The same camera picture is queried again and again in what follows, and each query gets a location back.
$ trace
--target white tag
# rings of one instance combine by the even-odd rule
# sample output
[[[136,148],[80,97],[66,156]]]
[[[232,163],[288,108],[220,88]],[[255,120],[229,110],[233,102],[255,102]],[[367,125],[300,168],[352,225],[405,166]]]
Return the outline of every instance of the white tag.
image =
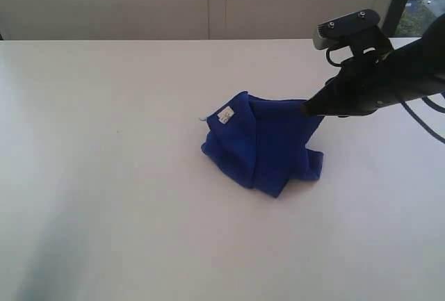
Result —
[[[235,114],[230,106],[226,106],[221,112],[218,114],[218,118],[220,122],[225,124],[229,121],[229,119]]]

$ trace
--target crumpled towel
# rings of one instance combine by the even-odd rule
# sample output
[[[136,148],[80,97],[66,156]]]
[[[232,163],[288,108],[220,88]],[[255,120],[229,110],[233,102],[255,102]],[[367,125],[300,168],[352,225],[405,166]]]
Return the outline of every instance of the crumpled towel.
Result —
[[[271,101],[240,92],[207,118],[201,149],[238,184],[278,197],[290,179],[320,178],[323,153],[305,147],[323,117],[306,117],[303,99]]]

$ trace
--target white table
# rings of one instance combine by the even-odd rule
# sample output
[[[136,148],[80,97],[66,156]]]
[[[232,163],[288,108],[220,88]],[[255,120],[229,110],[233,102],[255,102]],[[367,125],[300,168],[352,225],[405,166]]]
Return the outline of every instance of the white table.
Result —
[[[1,299],[443,300],[444,146],[401,106],[325,119],[277,200],[200,151],[237,92],[336,71],[309,40],[2,42]]]

